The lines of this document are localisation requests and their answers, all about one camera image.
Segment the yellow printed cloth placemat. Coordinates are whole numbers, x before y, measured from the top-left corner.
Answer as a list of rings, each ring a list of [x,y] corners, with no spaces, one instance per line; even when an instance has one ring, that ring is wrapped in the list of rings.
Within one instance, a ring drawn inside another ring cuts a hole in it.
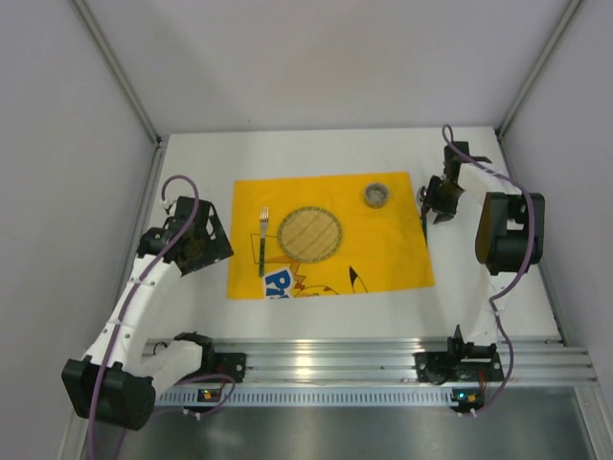
[[[365,188],[390,191],[387,204],[371,209]],[[329,259],[303,264],[286,256],[279,225],[295,209],[317,206],[340,221],[343,239]],[[269,208],[264,276],[259,276],[260,211]],[[233,300],[365,294],[434,285],[430,258],[408,172],[241,180],[234,189],[227,295]]]

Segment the fork with teal handle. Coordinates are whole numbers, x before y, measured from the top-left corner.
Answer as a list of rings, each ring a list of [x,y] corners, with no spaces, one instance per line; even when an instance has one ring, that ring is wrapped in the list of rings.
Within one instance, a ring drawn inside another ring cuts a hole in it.
[[[269,208],[262,207],[260,211],[260,256],[259,256],[259,276],[264,276],[265,265],[265,246],[266,246],[266,232],[269,224]]]

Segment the round woven yellow plate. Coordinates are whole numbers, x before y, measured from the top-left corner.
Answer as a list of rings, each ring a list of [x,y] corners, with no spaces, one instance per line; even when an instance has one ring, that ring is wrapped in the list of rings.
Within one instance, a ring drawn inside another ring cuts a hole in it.
[[[336,253],[343,239],[343,229],[331,211],[306,206],[284,217],[277,239],[283,253],[292,261],[317,264]]]

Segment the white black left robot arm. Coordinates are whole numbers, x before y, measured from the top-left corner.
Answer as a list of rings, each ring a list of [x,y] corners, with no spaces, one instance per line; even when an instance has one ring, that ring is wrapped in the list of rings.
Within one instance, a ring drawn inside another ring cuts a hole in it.
[[[197,332],[180,332],[155,356],[143,356],[153,329],[180,309],[166,303],[178,281],[233,254],[212,202],[181,196],[172,210],[163,226],[140,238],[124,293],[95,342],[62,369],[68,397],[83,419],[139,430],[157,397],[216,368],[213,340]]]

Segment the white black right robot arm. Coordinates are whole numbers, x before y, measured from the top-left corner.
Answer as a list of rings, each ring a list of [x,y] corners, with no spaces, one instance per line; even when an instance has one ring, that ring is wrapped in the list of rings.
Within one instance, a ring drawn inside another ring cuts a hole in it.
[[[419,381],[434,385],[507,376],[497,351],[498,339],[509,337],[502,324],[503,303],[540,262],[544,248],[544,196],[526,192],[488,158],[471,155],[466,141],[446,139],[443,174],[432,176],[418,192],[421,223],[426,225],[429,217],[436,223],[454,219],[462,195],[481,207],[474,248],[485,279],[447,338],[445,351],[416,356]]]

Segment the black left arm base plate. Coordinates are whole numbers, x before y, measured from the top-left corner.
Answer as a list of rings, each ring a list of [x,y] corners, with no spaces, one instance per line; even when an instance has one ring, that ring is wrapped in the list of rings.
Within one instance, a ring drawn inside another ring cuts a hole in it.
[[[211,352],[204,358],[202,372],[205,375],[224,374],[241,383],[247,368],[246,359],[245,353]]]

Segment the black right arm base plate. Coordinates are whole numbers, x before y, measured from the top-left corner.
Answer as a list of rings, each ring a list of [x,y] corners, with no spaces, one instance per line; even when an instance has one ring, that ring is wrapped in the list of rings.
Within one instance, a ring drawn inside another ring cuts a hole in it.
[[[418,381],[435,385],[447,382],[498,382],[504,378],[497,352],[453,356],[448,352],[423,352],[414,355]]]

